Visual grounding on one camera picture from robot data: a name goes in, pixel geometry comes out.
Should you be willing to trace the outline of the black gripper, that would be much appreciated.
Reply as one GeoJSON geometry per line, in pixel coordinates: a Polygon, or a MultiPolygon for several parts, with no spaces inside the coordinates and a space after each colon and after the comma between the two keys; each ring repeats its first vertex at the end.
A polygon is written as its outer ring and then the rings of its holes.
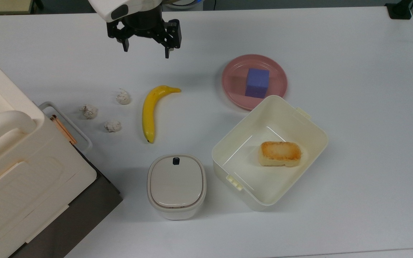
{"type": "Polygon", "coordinates": [[[161,9],[133,13],[123,17],[120,22],[108,22],[106,28],[108,37],[121,43],[125,52],[129,49],[128,39],[133,35],[160,40],[160,44],[165,48],[166,59],[169,59],[171,51],[181,47],[180,21],[178,19],[163,21],[161,9]]]}

